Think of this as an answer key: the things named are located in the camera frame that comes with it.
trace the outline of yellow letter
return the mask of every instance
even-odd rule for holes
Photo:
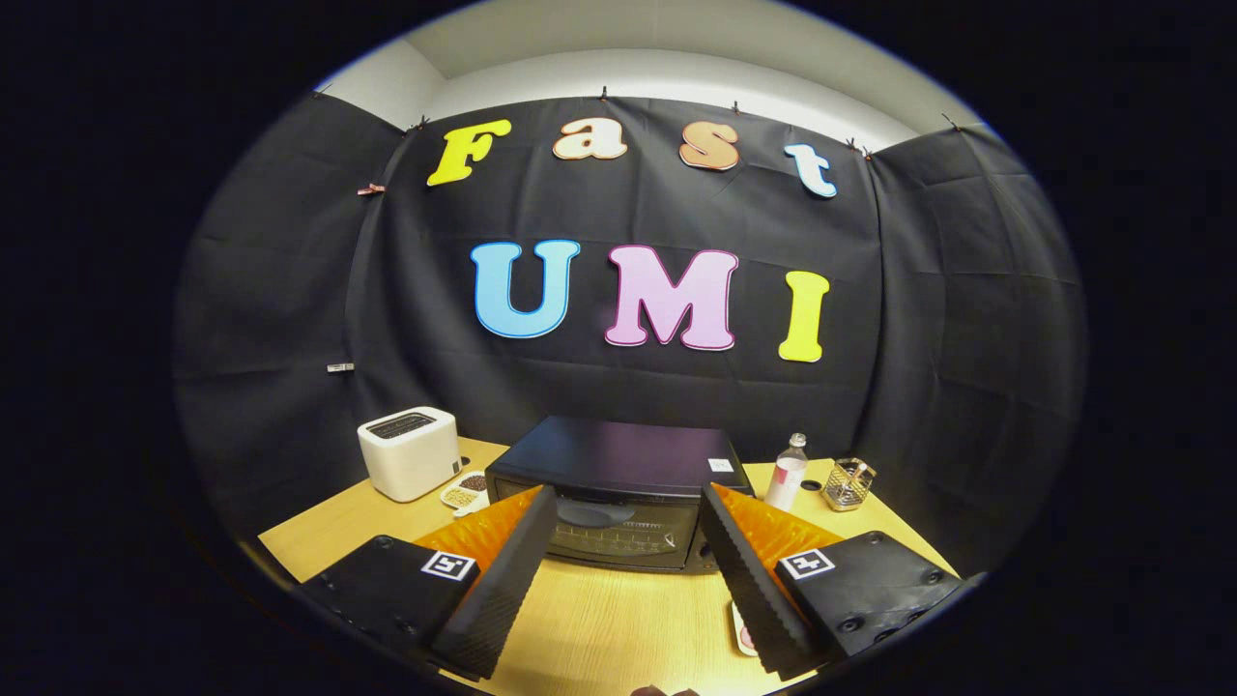
[[[443,150],[443,158],[438,162],[438,171],[429,174],[426,183],[438,185],[468,178],[468,174],[473,173],[473,167],[468,166],[469,155],[473,156],[474,162],[484,159],[490,153],[490,145],[494,143],[491,132],[500,137],[507,135],[511,132],[511,121],[502,119],[501,121],[458,127],[444,135],[447,148]]]
[[[679,145],[679,157],[689,167],[724,171],[738,163],[738,150],[731,145],[738,142],[738,134],[726,124],[688,124],[683,129],[683,140],[687,145]]]
[[[563,126],[563,132],[567,137],[554,143],[554,155],[560,159],[614,159],[627,151],[622,125],[614,119],[580,119]]]
[[[820,344],[816,333],[820,330],[820,299],[829,292],[829,281],[808,271],[785,273],[785,283],[790,286],[790,328],[785,340],[777,346],[777,355],[783,361],[797,363],[815,363],[820,360]]]

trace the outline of white toaster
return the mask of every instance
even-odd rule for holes
[[[397,503],[416,501],[460,472],[455,417],[417,407],[356,429],[374,488]]]

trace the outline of plastic bottle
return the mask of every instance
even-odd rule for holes
[[[790,436],[790,448],[777,456],[773,467],[773,480],[769,481],[764,502],[779,511],[790,511],[794,497],[799,493],[803,475],[808,471],[808,455],[803,452],[808,439],[802,433]]]

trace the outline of oven door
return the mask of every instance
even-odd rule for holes
[[[499,481],[499,497],[510,488]],[[695,533],[699,502],[599,503],[581,501],[570,492],[558,497],[558,524],[548,553],[563,559],[632,570],[682,570]]]

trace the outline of oven handle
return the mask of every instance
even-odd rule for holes
[[[602,506],[601,503],[580,503],[578,501],[558,499],[558,519],[584,529],[605,529],[620,525],[636,514],[630,506]]]

